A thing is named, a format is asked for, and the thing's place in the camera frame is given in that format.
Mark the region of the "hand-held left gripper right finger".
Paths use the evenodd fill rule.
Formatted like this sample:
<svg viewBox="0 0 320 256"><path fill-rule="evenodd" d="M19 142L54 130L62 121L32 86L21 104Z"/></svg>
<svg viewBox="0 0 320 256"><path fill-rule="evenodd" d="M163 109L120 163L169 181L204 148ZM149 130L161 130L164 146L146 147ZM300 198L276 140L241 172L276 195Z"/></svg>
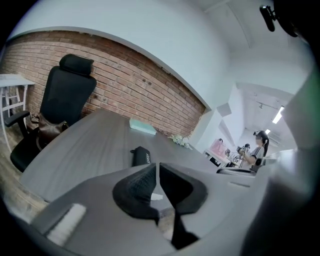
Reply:
<svg viewBox="0 0 320 256"><path fill-rule="evenodd" d="M199 240L186 230L181 217L194 214L202 207L208 197L208 189L200 180L167 163L159 164L159 181L175 210L171 244L180 250Z"/></svg>

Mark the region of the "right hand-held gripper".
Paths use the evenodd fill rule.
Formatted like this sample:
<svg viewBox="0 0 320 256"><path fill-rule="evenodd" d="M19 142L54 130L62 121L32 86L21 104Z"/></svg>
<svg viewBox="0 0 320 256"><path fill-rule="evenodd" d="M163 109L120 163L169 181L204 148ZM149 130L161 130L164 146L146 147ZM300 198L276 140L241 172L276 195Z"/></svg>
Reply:
<svg viewBox="0 0 320 256"><path fill-rule="evenodd" d="M282 113L296 149L267 160L263 200L246 234L248 256L320 253L320 77L311 74Z"/></svg>

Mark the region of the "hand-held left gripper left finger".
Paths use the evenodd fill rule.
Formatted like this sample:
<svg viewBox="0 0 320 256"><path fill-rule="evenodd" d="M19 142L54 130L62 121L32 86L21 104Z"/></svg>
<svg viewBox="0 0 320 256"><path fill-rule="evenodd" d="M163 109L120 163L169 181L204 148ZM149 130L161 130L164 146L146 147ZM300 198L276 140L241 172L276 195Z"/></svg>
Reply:
<svg viewBox="0 0 320 256"><path fill-rule="evenodd" d="M154 220L158 224L159 212L151 207L151 197L156 185L156 165L152 163L121 179L112 190L113 200L129 216Z"/></svg>

